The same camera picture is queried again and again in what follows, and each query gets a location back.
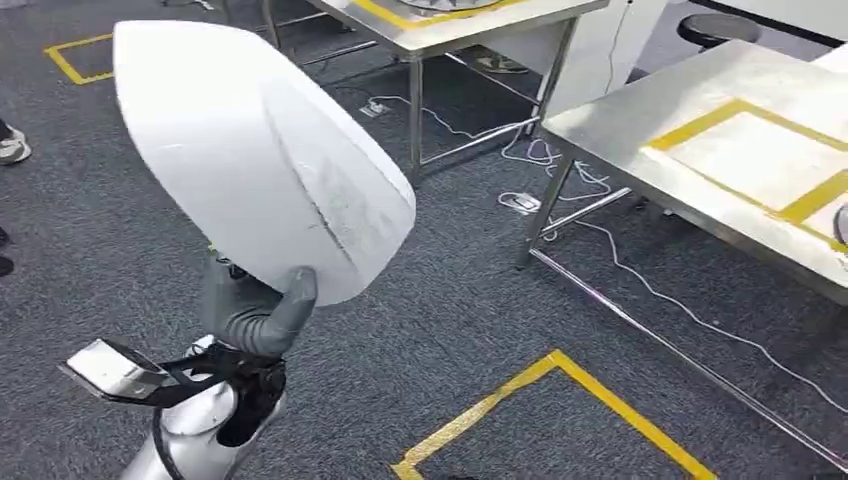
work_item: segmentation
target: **table leg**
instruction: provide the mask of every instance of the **table leg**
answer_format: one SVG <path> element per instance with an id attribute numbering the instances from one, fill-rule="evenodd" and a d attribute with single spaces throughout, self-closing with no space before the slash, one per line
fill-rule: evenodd
<path id="1" fill-rule="evenodd" d="M 424 64 L 420 58 L 409 62 L 409 155 L 412 171 L 409 181 L 417 187 L 421 182 L 421 127 L 424 120 Z"/>
<path id="2" fill-rule="evenodd" d="M 230 15 L 230 0 L 221 0 L 221 11 L 224 12 L 224 23 L 231 25 L 233 18 Z"/>
<path id="3" fill-rule="evenodd" d="M 521 246 L 521 254 L 518 256 L 518 264 L 516 265 L 518 268 L 524 268 L 527 266 L 527 262 L 530 261 L 530 251 L 536 248 L 536 244 L 539 243 L 539 238 L 542 236 L 542 230 L 548 224 L 548 218 L 551 216 L 551 211 L 556 206 L 556 202 L 559 199 L 559 192 L 562 190 L 562 186 L 565 185 L 565 181 L 568 179 L 568 174 L 571 173 L 571 169 L 574 167 L 574 159 L 565 155 L 563 152 L 562 157 L 559 159 L 559 165 L 557 165 L 557 169 L 554 172 L 554 176 L 551 177 L 551 181 L 548 182 L 547 188 L 545 188 L 545 198 L 542 200 L 542 204 L 539 205 L 539 211 L 536 212 L 536 216 L 533 217 L 533 222 L 530 224 L 530 229 L 527 231 L 527 238 L 524 240 L 524 244 Z"/>
<path id="4" fill-rule="evenodd" d="M 528 127 L 527 133 L 535 133 L 539 123 L 545 120 L 548 114 L 548 107 L 551 103 L 551 98 L 554 96 L 554 91 L 559 83 L 559 78 L 562 74 L 562 65 L 565 63 L 565 57 L 568 55 L 568 48 L 571 46 L 571 39 L 574 38 L 574 31 L 577 28 L 579 18 L 572 18 L 563 22 L 562 38 L 557 46 L 556 56 L 551 64 L 551 70 L 543 80 L 544 85 L 541 89 L 542 98 L 539 101 L 539 107 L 534 109 L 534 113 L 538 114 L 541 120 L 534 125 Z"/>
<path id="5" fill-rule="evenodd" d="M 277 50 L 280 49 L 280 35 L 277 33 L 277 24 L 274 21 L 274 12 L 271 10 L 271 0 L 262 0 L 262 18 L 268 29 L 268 39 Z"/>

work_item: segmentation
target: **gray carpet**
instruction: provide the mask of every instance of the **gray carpet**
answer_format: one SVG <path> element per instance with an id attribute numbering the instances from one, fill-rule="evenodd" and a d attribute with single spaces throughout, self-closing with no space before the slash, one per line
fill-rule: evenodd
<path id="1" fill-rule="evenodd" d="M 283 7 L 281 18 L 309 11 L 300 2 Z M 252 8 L 236 14 L 239 24 L 256 22 Z M 14 240 L 4 254 L 18 267 L 0 279 L 0 478 L 115 478 L 143 440 L 150 412 L 98 401 L 55 365 L 96 336 L 163 359 L 202 334 L 203 237 L 135 153 L 111 82 L 74 86 L 42 53 L 138 18 L 219 16 L 106 0 L 42 0 L 0 12 L 0 112 L 26 131 L 36 152 L 0 171 L 0 224 Z M 668 38 L 673 27 L 666 19 L 658 34 Z M 308 58 L 353 43 L 355 35 L 319 21 L 284 38 L 289 53 L 295 47 L 294 55 Z M 670 49 L 674 41 L 663 44 Z M 75 60 L 90 71 L 108 66 L 103 53 Z M 402 66 L 371 71 L 390 61 L 371 50 L 309 71 L 355 112 L 368 92 L 404 94 Z M 520 101 L 449 62 L 430 61 L 425 72 L 430 85 L 441 85 L 428 91 L 427 105 L 458 128 L 480 131 L 527 113 Z M 532 89 L 536 79 L 517 81 Z M 390 106 L 373 120 L 354 116 L 405 167 L 405 108 Z M 429 120 L 426 135 L 430 152 L 459 141 Z M 460 161 L 471 158 L 425 181 L 413 234 L 371 288 L 316 312 L 290 355 L 289 415 L 268 431 L 238 478 L 393 478 L 389 465 L 409 448 L 555 348 L 719 475 L 833 471 L 552 272 L 536 263 L 516 271 L 526 218 L 496 198 L 506 190 L 538 195 L 546 177 L 493 148 Z M 588 191 L 577 183 L 568 188 Z M 705 320 L 768 344 L 848 403 L 844 312 L 682 220 L 655 208 L 634 212 L 632 203 L 590 218 L 617 235 L 623 261 Z M 602 236 L 575 227 L 545 250 L 823 442 L 848 450 L 844 415 L 751 349 L 647 296 L 611 265 Z M 563 374 L 509 397 L 419 471 L 481 480 L 685 474 Z"/>

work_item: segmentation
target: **shoe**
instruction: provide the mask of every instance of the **shoe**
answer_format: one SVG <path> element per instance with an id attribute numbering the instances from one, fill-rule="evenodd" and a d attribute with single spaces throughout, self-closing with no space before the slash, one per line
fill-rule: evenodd
<path id="1" fill-rule="evenodd" d="M 22 162 L 32 154 L 32 149 L 27 145 L 23 132 L 12 127 L 9 127 L 9 130 L 12 131 L 12 136 L 0 140 L 0 165 Z"/>
<path id="2" fill-rule="evenodd" d="M 0 257 L 0 277 L 5 277 L 6 275 L 15 271 L 15 262 L 6 257 Z"/>

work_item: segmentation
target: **silver metal plate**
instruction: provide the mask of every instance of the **silver metal plate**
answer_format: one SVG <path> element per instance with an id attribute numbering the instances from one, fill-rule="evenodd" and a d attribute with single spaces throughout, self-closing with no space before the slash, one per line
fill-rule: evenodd
<path id="1" fill-rule="evenodd" d="M 399 0 L 412 7 L 425 10 L 439 10 L 441 12 L 454 12 L 458 10 L 473 10 L 475 8 L 488 7 L 501 0 Z"/>
<path id="2" fill-rule="evenodd" d="M 59 367 L 94 395 L 144 399 L 169 378 L 138 352 L 97 339 Z"/>

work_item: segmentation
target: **person's foot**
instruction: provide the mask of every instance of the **person's foot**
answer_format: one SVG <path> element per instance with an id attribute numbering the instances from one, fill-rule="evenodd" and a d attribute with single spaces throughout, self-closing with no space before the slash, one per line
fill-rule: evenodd
<path id="1" fill-rule="evenodd" d="M 12 136 L 0 140 L 0 165 L 12 165 L 26 160 L 32 149 L 26 143 L 26 136 L 20 130 L 9 127 Z"/>

